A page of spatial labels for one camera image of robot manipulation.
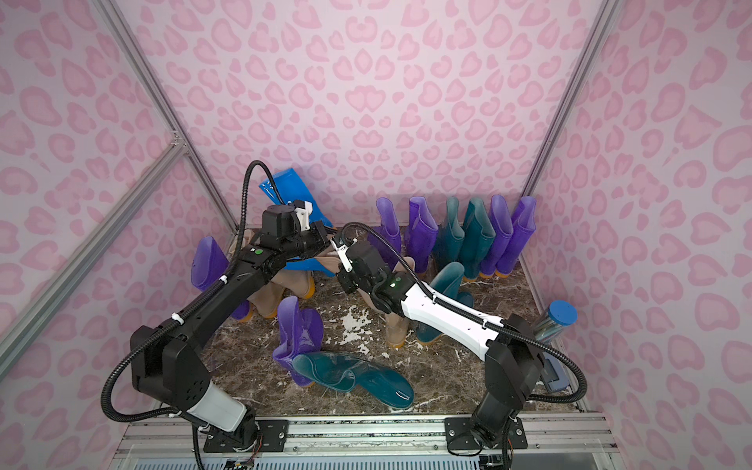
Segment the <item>beige rain boot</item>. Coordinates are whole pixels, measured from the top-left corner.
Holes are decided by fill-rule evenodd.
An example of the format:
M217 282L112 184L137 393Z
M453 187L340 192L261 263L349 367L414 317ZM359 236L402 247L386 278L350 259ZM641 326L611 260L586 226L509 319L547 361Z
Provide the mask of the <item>beige rain boot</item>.
M409 330L410 320L397 315L397 313L384 313L375 307L372 299L362 290L358 290L360 297L365 301L368 309L376 315L381 315L385 320L385 340L391 348L401 348L405 344L407 331Z
M256 313L271 319L276 317L286 291L301 299L309 299L315 293L315 280L310 271L281 270L272 280L248 297Z

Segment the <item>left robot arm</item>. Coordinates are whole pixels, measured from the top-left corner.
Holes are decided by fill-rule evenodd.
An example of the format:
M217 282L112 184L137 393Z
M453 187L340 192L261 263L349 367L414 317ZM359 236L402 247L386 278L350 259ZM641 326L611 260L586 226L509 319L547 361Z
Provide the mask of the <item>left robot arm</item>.
M177 414L246 450L258 435L255 413L212 382L202 352L217 329L244 301L268 286L288 262L315 257L329 245L325 225L308 230L273 229L235 252L231 267L196 307L186 307L156 328L131 336L133 388L168 405Z

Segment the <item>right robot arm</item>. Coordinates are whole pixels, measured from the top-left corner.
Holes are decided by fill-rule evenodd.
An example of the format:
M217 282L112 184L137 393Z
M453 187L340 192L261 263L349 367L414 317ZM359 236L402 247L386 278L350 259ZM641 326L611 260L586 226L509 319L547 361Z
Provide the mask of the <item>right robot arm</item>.
M532 343L532 329L524 318L504 320L480 313L410 271L394 272L366 241L348 246L334 240L332 246L340 260L337 277L347 293L360 290L379 311L431 326L483 360L486 393L472 413L469 432L486 448L507 444L511 422L544 369L544 352Z

